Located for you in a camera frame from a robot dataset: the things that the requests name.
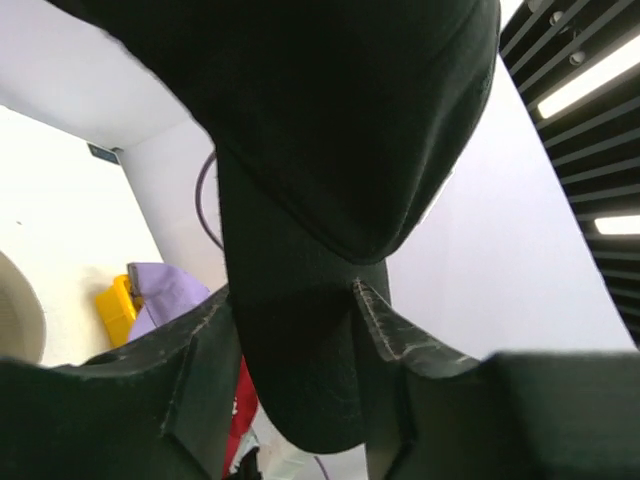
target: red cloth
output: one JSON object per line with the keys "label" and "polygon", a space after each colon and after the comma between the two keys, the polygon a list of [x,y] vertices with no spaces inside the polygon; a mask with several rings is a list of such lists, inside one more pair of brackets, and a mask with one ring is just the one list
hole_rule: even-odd
{"label": "red cloth", "polygon": [[258,396],[249,376],[247,365],[242,358],[240,373],[238,374],[238,386],[234,402],[234,414],[231,417],[231,429],[227,442],[227,452],[224,456],[223,477],[229,473],[231,462],[238,451],[242,437],[249,431],[253,418],[258,410]]}

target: purple object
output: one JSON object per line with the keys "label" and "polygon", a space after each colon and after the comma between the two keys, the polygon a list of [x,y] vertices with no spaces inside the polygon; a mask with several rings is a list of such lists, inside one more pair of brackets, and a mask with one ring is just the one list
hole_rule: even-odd
{"label": "purple object", "polygon": [[189,312],[211,295],[202,283],[172,265],[130,263],[127,269],[133,294],[144,299],[129,342]]}

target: ceiling light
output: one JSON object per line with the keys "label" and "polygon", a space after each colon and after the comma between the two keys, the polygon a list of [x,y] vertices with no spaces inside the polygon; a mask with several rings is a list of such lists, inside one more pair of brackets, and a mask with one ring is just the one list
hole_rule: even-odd
{"label": "ceiling light", "polygon": [[555,115],[626,72],[638,62],[640,62],[640,35],[541,101],[538,104],[540,115],[542,118]]}
{"label": "ceiling light", "polygon": [[598,218],[595,223],[603,235],[640,235],[640,215]]}

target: yellow object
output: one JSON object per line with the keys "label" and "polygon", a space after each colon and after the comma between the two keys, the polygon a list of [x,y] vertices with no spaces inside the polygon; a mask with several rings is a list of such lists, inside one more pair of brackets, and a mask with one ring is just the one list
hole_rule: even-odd
{"label": "yellow object", "polygon": [[129,276],[116,277],[111,287],[96,296],[95,302],[113,347],[127,343],[129,331],[142,308],[142,299],[131,294]]}

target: slatted ceiling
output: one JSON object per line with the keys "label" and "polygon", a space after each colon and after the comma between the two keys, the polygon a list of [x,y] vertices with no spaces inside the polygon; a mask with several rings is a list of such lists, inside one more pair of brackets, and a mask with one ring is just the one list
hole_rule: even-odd
{"label": "slatted ceiling", "polygon": [[[640,235],[602,235],[594,223],[640,214],[640,65],[548,119],[537,110],[639,34],[640,0],[544,1],[533,13],[520,8],[500,46],[611,297],[640,344]],[[569,57],[577,51],[586,57],[576,66]]]}

